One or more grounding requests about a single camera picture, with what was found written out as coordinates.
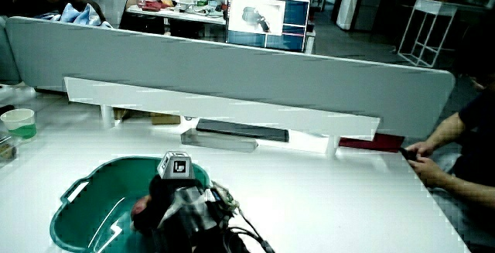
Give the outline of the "person's right hand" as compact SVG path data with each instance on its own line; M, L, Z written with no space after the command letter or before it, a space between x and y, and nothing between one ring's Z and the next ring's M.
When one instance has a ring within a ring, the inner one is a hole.
M168 151L156 170L148 201L139 203L141 210L131 215L135 231L163 230L175 220L194 239L215 227L226 228L240 206L184 151Z

